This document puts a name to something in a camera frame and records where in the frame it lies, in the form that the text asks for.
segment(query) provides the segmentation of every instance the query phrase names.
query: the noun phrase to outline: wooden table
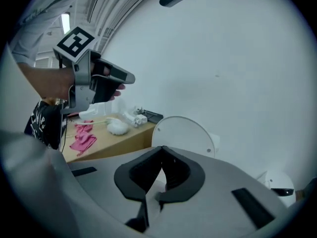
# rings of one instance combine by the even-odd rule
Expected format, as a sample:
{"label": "wooden table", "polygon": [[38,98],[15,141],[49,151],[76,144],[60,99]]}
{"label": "wooden table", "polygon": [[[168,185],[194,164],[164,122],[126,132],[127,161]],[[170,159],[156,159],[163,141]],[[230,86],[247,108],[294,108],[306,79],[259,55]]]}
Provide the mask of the wooden table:
{"label": "wooden table", "polygon": [[[107,117],[118,118],[118,115],[109,115],[101,118],[96,118],[94,121],[103,121]],[[90,133],[97,138],[96,142],[81,156],[77,156],[78,151],[72,150],[69,146],[75,142],[76,120],[69,120],[67,123],[66,142],[63,150],[63,156],[66,162],[93,160],[106,158],[121,154],[126,154],[138,150],[151,147],[152,134],[155,124],[148,122],[141,125],[139,128],[130,127],[127,134],[115,136],[109,133],[105,123],[94,124]]]}

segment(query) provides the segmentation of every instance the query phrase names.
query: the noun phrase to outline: pink cloth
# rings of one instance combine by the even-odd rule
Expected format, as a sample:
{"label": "pink cloth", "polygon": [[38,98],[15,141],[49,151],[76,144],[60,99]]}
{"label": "pink cloth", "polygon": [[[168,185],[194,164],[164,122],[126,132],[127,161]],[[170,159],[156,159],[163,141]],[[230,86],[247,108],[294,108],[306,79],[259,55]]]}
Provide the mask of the pink cloth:
{"label": "pink cloth", "polygon": [[[94,121],[93,121],[93,120],[91,120],[91,121],[88,121],[88,120],[84,121],[84,123],[89,123],[89,122],[94,122]],[[81,133],[81,132],[83,132],[83,131],[89,132],[89,131],[91,131],[91,130],[93,129],[93,125],[92,125],[92,124],[89,124],[89,125],[76,124],[75,127],[76,127],[77,134],[78,134],[78,133]]]}
{"label": "pink cloth", "polygon": [[92,124],[89,125],[75,125],[77,128],[77,134],[75,136],[75,142],[70,145],[70,148],[79,151],[77,156],[82,155],[89,147],[91,147],[97,140],[95,135],[88,132],[93,129]]}

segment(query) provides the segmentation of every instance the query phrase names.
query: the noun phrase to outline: white pipe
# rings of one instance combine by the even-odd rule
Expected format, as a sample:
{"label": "white pipe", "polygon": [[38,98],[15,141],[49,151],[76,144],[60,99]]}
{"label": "white pipe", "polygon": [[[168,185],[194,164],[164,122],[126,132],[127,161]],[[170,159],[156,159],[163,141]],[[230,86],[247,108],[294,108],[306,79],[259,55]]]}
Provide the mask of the white pipe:
{"label": "white pipe", "polygon": [[98,42],[97,42],[97,45],[96,45],[97,50],[98,50],[98,48],[99,48],[100,42],[101,42],[101,40],[102,40],[102,37],[104,36],[105,31],[106,31],[106,29],[107,29],[107,27],[108,27],[108,25],[109,25],[108,22],[109,22],[110,15],[113,15],[113,14],[116,14],[116,13],[117,13],[117,11],[115,11],[115,10],[113,10],[113,9],[115,8],[115,6],[116,6],[116,4],[117,4],[118,2],[119,2],[119,0],[109,0],[109,3],[107,4],[107,6],[106,6],[106,8],[105,8],[105,11],[106,11],[106,16],[105,16],[106,22],[105,22],[105,24],[104,24],[104,26],[103,26],[103,28],[102,28],[102,31],[101,31],[101,33],[100,33],[100,38],[99,38],[99,40],[98,40]]}
{"label": "white pipe", "polygon": [[120,21],[118,22],[117,26],[114,28],[114,30],[112,31],[111,35],[109,36],[109,38],[107,39],[104,47],[103,47],[103,50],[101,52],[101,54],[103,54],[105,52],[105,49],[107,47],[107,45],[110,43],[113,35],[116,33],[117,29],[119,28],[119,26],[122,24],[122,22],[125,20],[125,18],[141,3],[143,2],[144,0],[139,0],[136,4],[134,4],[131,9],[128,11],[128,13],[126,13],[121,19]]}
{"label": "white pipe", "polygon": [[106,118],[104,121],[95,121],[95,122],[76,122],[76,124],[78,125],[91,125],[91,124],[99,124],[99,123],[104,123],[104,122],[109,122],[109,121],[119,121],[119,122],[123,122],[120,119],[117,118]]}

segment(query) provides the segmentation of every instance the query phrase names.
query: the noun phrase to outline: white plastic part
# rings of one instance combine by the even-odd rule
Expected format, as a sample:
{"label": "white plastic part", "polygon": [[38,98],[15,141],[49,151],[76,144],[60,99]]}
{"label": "white plastic part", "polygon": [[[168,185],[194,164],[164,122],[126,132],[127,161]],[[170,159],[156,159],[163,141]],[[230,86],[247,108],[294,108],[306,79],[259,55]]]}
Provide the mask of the white plastic part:
{"label": "white plastic part", "polygon": [[76,124],[90,125],[99,123],[107,123],[107,130],[113,135],[124,135],[129,131],[129,125],[117,118],[106,118],[103,121],[95,122],[77,122]]}
{"label": "white plastic part", "polygon": [[143,113],[143,108],[141,106],[134,106],[132,113],[134,115],[139,115],[139,114]]}
{"label": "white plastic part", "polygon": [[93,120],[96,117],[109,115],[109,105],[111,105],[111,103],[109,104],[107,102],[90,104],[86,111],[79,112],[79,117],[82,120]]}
{"label": "white plastic part", "polygon": [[137,118],[141,120],[141,124],[145,124],[148,122],[148,118],[144,115],[137,115]]}
{"label": "white plastic part", "polygon": [[[286,188],[294,189],[294,185],[290,177],[282,171],[270,170],[266,171],[258,178],[258,181],[266,186],[268,189],[272,188]],[[287,207],[296,202],[295,190],[290,196],[278,197]]]}
{"label": "white plastic part", "polygon": [[212,158],[215,157],[216,149],[219,149],[219,143],[219,136],[208,133],[194,120],[180,116],[162,119],[155,126],[152,137],[153,147],[166,145]]}
{"label": "white plastic part", "polygon": [[123,117],[126,118],[127,121],[128,121],[129,123],[131,123],[134,127],[137,127],[138,124],[141,124],[141,123],[138,123],[136,116],[131,115],[131,114],[128,113],[127,111],[124,112],[122,115],[123,115]]}

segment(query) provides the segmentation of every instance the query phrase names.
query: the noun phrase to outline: person's arm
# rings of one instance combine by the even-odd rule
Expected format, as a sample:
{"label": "person's arm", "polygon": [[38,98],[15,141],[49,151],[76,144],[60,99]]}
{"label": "person's arm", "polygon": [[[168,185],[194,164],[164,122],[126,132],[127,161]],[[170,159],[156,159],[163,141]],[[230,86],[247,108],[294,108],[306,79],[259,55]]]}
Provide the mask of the person's arm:
{"label": "person's arm", "polygon": [[33,68],[26,63],[18,63],[18,66],[42,98],[68,99],[68,90],[74,84],[72,68],[41,69]]}

